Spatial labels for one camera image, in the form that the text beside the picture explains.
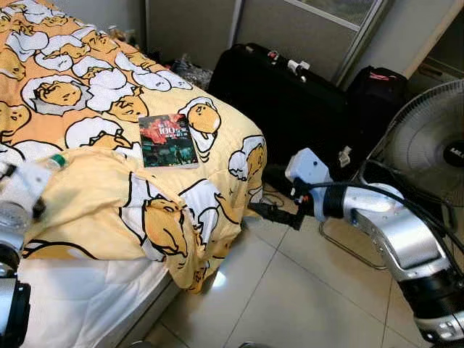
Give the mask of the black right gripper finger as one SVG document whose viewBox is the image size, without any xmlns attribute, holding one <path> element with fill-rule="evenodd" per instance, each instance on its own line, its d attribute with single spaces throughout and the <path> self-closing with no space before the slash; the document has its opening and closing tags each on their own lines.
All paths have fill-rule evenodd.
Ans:
<svg viewBox="0 0 464 348">
<path fill-rule="evenodd" d="M 261 218 L 274 223 L 282 223 L 282 225 L 287 225 L 294 230 L 299 230 L 302 227 L 302 222 L 304 222 L 302 213 L 284 211 L 278 206 L 268 203 L 252 202 L 249 203 L 249 209 L 256 212 Z"/>
<path fill-rule="evenodd" d="M 291 180 L 287 178 L 285 171 L 286 167 L 283 165 L 268 165 L 262 172 L 262 179 L 278 192 L 291 192 Z"/>
</svg>

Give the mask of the dark red cover book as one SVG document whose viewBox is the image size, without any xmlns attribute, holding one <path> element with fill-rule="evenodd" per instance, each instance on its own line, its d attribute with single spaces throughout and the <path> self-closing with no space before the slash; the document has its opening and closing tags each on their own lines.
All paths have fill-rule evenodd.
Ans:
<svg viewBox="0 0 464 348">
<path fill-rule="evenodd" d="M 145 167 L 199 166 L 189 121 L 185 115 L 150 115 L 139 118 L 137 125 Z"/>
</svg>

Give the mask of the yellow cartoon egg blanket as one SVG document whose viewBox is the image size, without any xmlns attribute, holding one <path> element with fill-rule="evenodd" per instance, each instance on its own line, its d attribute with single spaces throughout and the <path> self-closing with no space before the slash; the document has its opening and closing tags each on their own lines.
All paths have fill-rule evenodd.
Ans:
<svg viewBox="0 0 464 348">
<path fill-rule="evenodd" d="M 188 118 L 199 166 L 145 167 L 137 120 Z M 32 259 L 163 262 L 198 293 L 264 196 L 268 143 L 234 107 L 49 0 L 0 0 L 0 162 L 61 154 Z"/>
</svg>

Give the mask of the black suitcase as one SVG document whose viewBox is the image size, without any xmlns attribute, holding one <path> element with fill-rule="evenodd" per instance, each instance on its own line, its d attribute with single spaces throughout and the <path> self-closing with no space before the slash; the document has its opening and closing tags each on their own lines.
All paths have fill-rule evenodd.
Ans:
<svg viewBox="0 0 464 348">
<path fill-rule="evenodd" d="M 235 44 L 219 57 L 208 92 L 245 114 L 264 133 L 270 165 L 285 165 L 309 148 L 334 178 L 352 174 L 339 164 L 347 102 L 344 92 L 312 72 L 295 74 L 285 57 L 259 44 Z"/>
</svg>

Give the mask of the black backpack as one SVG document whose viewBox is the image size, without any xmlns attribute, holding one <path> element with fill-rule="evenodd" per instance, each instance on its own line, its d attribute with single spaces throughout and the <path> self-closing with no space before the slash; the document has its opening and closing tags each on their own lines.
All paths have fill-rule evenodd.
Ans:
<svg viewBox="0 0 464 348">
<path fill-rule="evenodd" d="M 368 66 L 352 80 L 346 91 L 350 125 L 358 132 L 352 155 L 367 158 L 384 136 L 399 109 L 407 103 L 407 77 L 387 67 Z"/>
</svg>

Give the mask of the dark clutter pile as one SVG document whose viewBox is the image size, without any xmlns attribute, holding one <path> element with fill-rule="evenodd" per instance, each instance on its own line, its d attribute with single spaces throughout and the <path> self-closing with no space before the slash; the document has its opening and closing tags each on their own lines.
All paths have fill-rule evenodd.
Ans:
<svg viewBox="0 0 464 348">
<path fill-rule="evenodd" d="M 173 73 L 186 80 L 186 82 L 192 83 L 203 90 L 209 88 L 213 71 L 191 62 L 189 54 L 185 53 L 178 59 L 170 61 L 168 67 Z"/>
</svg>

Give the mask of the grey electric fan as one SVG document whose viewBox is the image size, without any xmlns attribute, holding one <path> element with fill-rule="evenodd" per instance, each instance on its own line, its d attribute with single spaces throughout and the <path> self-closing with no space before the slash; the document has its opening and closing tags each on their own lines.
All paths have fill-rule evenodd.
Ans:
<svg viewBox="0 0 464 348">
<path fill-rule="evenodd" d="M 378 143 L 378 160 L 401 192 L 464 206 L 463 80 L 421 93 L 395 114 Z"/>
</svg>

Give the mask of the white shelf unit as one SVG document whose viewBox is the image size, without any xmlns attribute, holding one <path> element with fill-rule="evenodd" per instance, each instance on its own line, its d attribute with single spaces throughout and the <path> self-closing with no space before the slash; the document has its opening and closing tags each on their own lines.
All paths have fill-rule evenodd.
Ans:
<svg viewBox="0 0 464 348">
<path fill-rule="evenodd" d="M 405 97 L 411 97 L 438 84 L 461 79 L 464 76 L 462 54 L 462 28 L 451 25 L 436 41 L 407 83 Z"/>
</svg>

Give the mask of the white quilted mattress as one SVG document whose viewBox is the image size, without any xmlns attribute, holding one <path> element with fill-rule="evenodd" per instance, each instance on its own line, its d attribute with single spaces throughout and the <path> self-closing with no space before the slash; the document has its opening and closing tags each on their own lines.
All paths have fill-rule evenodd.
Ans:
<svg viewBox="0 0 464 348">
<path fill-rule="evenodd" d="M 23 260 L 32 308 L 20 348 L 116 348 L 122 322 L 165 276 L 148 259 Z"/>
</svg>

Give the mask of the clear bottle green cap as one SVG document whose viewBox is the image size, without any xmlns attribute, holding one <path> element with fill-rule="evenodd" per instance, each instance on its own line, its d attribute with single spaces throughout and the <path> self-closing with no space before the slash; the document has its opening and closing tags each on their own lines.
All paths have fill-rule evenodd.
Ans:
<svg viewBox="0 0 464 348">
<path fill-rule="evenodd" d="M 46 159 L 37 160 L 36 164 L 54 174 L 65 167 L 67 160 L 61 154 L 53 154 Z"/>
</svg>

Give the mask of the silver metal tube frame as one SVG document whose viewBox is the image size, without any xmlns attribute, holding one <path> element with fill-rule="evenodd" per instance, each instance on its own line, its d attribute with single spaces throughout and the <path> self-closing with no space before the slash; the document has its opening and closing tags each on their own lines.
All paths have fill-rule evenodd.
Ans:
<svg viewBox="0 0 464 348">
<path fill-rule="evenodd" d="M 334 245 L 335 247 L 341 249 L 343 252 L 348 253 L 348 255 L 352 256 L 355 258 L 358 262 L 361 262 L 361 264 L 368 266 L 368 268 L 374 269 L 374 270 L 385 270 L 386 266 L 385 265 L 378 265 L 374 264 L 374 262 L 371 262 L 369 259 L 364 258 L 361 254 L 357 253 L 353 249 L 349 248 L 346 246 L 344 243 L 341 243 L 338 241 L 338 239 L 335 239 L 333 236 L 329 236 L 327 233 L 327 221 L 320 222 L 318 223 L 318 234 L 322 236 L 323 239 Z"/>
</svg>

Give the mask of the black metal frame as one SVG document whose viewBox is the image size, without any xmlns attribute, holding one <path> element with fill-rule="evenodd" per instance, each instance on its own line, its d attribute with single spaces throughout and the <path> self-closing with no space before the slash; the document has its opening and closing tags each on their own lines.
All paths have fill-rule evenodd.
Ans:
<svg viewBox="0 0 464 348">
<path fill-rule="evenodd" d="M 359 168 L 358 179 L 362 183 L 373 185 L 374 183 L 385 183 L 392 188 L 402 190 L 405 187 L 400 173 L 390 165 L 385 165 L 374 159 L 365 159 Z"/>
</svg>

